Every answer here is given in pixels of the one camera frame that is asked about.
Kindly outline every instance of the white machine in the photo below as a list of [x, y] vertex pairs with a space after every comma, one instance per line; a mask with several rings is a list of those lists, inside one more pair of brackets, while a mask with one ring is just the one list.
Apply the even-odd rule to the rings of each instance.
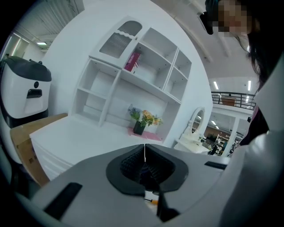
[[9, 156], [21, 164], [10, 129], [48, 116], [51, 73], [41, 62], [12, 56], [1, 74], [0, 133]]

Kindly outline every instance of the pink book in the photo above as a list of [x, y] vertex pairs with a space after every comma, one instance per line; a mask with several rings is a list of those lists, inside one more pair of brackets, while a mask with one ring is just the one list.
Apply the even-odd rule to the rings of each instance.
[[133, 69], [133, 67], [134, 67], [134, 65], [135, 65], [135, 63], [136, 63], [136, 61], [139, 59], [139, 57], [140, 57], [140, 54], [134, 52], [134, 53], [130, 56], [130, 58], [128, 59], [128, 62], [126, 63], [126, 65], [125, 65], [124, 68], [125, 68], [126, 70], [128, 70], [129, 72], [131, 72], [132, 69]]
[[141, 55], [140, 55], [140, 56], [138, 57], [138, 59], [136, 60], [134, 66], [133, 66], [133, 68], [132, 68], [132, 70], [131, 70], [132, 73], [135, 73], [135, 70], [138, 68], [140, 62], [141, 62]]

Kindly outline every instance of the person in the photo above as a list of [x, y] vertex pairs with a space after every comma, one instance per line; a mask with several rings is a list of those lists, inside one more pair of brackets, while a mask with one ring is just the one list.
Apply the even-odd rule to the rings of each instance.
[[[243, 49], [246, 48], [241, 37], [247, 37], [248, 58], [258, 75], [260, 90], [283, 54], [283, 16], [278, 11], [283, 9], [283, 1], [275, 0], [273, 4], [268, 4], [266, 0], [206, 0], [205, 6], [209, 24], [234, 35]], [[249, 144], [268, 130], [265, 118], [256, 106], [247, 134], [240, 145]]]
[[208, 155], [214, 155], [214, 154], [216, 153], [217, 149], [218, 149], [218, 146], [217, 146], [217, 145], [220, 145], [220, 143], [221, 143], [221, 140], [220, 140], [220, 139], [216, 140], [215, 143], [214, 143], [214, 146], [213, 146], [212, 150], [211, 150], [211, 151], [208, 151], [207, 154], [208, 154]]
[[227, 144], [228, 144], [227, 142], [224, 143], [222, 151], [225, 151], [225, 148], [226, 148]]

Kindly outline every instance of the flower vase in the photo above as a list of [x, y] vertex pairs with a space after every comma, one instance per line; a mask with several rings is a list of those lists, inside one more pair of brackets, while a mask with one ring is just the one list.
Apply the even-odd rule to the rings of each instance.
[[145, 129], [145, 126], [141, 126], [139, 121], [136, 121], [136, 124], [133, 128], [133, 133], [137, 134], [137, 135], [142, 135], [143, 131]]

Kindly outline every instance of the black slot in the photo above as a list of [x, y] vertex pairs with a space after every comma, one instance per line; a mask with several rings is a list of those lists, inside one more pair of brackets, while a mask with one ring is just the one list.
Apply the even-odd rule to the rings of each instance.
[[143, 168], [144, 145], [114, 158], [106, 167], [106, 177], [121, 193], [145, 197], [145, 188], [139, 184]]
[[160, 191], [178, 190], [188, 176], [188, 167], [184, 161], [150, 145], [145, 145], [146, 163], [159, 184]]
[[178, 211], [168, 207], [164, 193], [160, 191], [157, 216], [161, 219], [161, 221], [166, 222], [171, 220], [172, 218], [175, 218], [178, 215]]
[[59, 220], [81, 188], [78, 183], [69, 183], [44, 211]]
[[27, 98], [39, 98], [42, 97], [43, 92], [41, 89], [30, 89], [28, 90]]
[[213, 168], [218, 168], [218, 169], [226, 169], [227, 165], [225, 164], [220, 164], [220, 163], [216, 163], [216, 162], [212, 162], [212, 161], [208, 161], [206, 162], [204, 165], [213, 167]]

